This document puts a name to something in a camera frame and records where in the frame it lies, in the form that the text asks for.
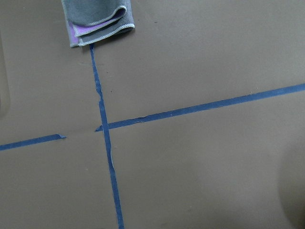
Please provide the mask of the grey purple folded cloth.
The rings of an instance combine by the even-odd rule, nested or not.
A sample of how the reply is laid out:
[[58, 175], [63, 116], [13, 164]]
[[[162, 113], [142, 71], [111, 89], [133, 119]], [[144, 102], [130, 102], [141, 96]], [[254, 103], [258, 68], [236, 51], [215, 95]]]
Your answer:
[[135, 28], [130, 0], [63, 0], [70, 47], [82, 47]]

